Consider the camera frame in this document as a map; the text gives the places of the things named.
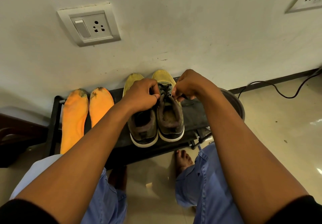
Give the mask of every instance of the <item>dirt on insole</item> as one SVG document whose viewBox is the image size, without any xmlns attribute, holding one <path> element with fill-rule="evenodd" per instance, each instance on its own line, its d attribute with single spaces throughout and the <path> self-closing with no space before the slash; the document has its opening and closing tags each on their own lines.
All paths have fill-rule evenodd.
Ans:
<svg viewBox="0 0 322 224">
<path fill-rule="evenodd" d="M 163 111 L 163 119 L 167 122 L 176 121 L 175 112 L 172 109 L 172 106 L 166 106 Z"/>
</svg>

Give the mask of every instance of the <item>switch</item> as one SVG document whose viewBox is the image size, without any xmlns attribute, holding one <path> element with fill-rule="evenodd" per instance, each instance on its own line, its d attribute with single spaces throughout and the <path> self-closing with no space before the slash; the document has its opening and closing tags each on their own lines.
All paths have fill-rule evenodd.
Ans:
<svg viewBox="0 0 322 224">
<path fill-rule="evenodd" d="M 82 19 L 75 20 L 75 27 L 78 30 L 78 33 L 82 35 L 83 37 L 91 37 L 90 33 L 88 32 L 86 25 L 84 24 L 84 21 Z"/>
</svg>

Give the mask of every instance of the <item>electrical cable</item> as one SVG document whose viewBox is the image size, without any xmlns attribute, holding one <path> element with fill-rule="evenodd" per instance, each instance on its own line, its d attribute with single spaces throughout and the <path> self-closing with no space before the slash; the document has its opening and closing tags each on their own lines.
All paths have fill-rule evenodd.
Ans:
<svg viewBox="0 0 322 224">
<path fill-rule="evenodd" d="M 306 79 L 302 82 L 302 84 L 300 85 L 300 87 L 298 88 L 298 90 L 296 91 L 295 95 L 294 95 L 294 96 L 292 96 L 292 97 L 287 97 L 287 96 L 283 95 L 283 94 L 282 94 L 282 93 L 277 89 L 277 87 L 276 87 L 273 83 L 270 83 L 270 82 L 268 82 L 268 81 L 264 81 L 264 80 L 260 80 L 260 81 L 253 81 L 253 82 L 249 83 L 246 87 L 244 87 L 244 88 L 242 89 L 242 91 L 239 93 L 238 98 L 240 97 L 240 95 L 242 94 L 242 92 L 243 92 L 243 91 L 245 91 L 245 89 L 246 89 L 248 86 L 250 86 L 251 84 L 258 83 L 258 82 L 265 82 L 265 83 L 270 84 L 270 85 L 272 85 L 273 87 L 275 87 L 276 91 L 277 91 L 277 92 L 279 93 L 279 95 L 281 95 L 282 97 L 285 97 L 285 98 L 288 98 L 288 99 L 292 99 L 292 98 L 295 98 L 295 97 L 299 94 L 300 89 L 302 88 L 302 86 L 303 86 L 303 85 L 304 85 L 304 84 L 305 84 L 309 79 L 311 79 L 311 78 L 313 78 L 313 77 L 316 77 L 316 76 L 318 76 L 319 74 L 320 74 L 320 72 L 319 72 L 318 74 L 315 74 L 315 75 L 312 75 L 312 76 L 310 76 L 310 77 L 306 78 Z"/>
</svg>

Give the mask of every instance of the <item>orange insole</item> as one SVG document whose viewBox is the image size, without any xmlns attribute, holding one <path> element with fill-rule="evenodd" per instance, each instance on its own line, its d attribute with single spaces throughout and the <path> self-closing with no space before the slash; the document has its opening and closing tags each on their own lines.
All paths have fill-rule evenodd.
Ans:
<svg viewBox="0 0 322 224">
<path fill-rule="evenodd" d="M 98 87 L 91 93 L 90 116 L 92 128 L 114 105 L 114 100 L 110 92 L 104 87 Z"/>
<path fill-rule="evenodd" d="M 84 124 L 88 113 L 86 91 L 72 91 L 62 111 L 62 144 L 61 154 L 66 153 L 84 135 Z"/>
</svg>

